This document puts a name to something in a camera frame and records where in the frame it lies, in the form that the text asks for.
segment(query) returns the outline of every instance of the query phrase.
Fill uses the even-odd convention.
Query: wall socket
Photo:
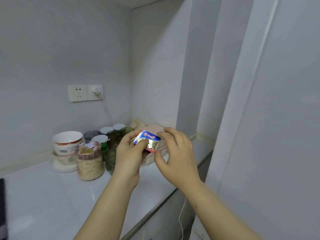
[[[87,85],[88,100],[101,100],[103,99],[103,88],[102,85]]]
[[[68,94],[70,102],[88,100],[88,92],[86,85],[68,85]]]

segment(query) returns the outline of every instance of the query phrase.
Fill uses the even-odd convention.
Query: person's left hand
[[[139,169],[141,162],[148,153],[143,151],[148,145],[147,139],[139,141],[136,145],[131,141],[139,135],[141,130],[135,130],[126,134],[117,147],[115,168],[112,177],[120,179],[135,188],[139,181]]]

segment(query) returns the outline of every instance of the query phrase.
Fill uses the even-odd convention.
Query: person's right arm
[[[154,162],[162,175],[180,189],[205,227],[211,240],[261,240],[224,206],[200,180],[193,147],[188,137],[173,128],[158,135],[166,142],[169,160],[155,153]]]

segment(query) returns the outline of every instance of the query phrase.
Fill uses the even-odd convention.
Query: bowl with red rim
[[[60,157],[75,154],[75,148],[82,142],[82,136],[82,133],[78,131],[65,131],[56,134],[52,138],[54,151]]]

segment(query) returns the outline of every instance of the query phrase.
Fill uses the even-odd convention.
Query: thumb
[[[134,146],[134,150],[136,150],[137,152],[142,153],[143,150],[147,147],[148,144],[149,144],[149,140],[148,140],[148,139],[140,140],[140,141]]]
[[[159,150],[155,151],[154,162],[157,165],[160,173],[164,176],[164,174],[167,171],[168,165],[167,165],[166,161],[163,159],[163,156],[161,155]]]

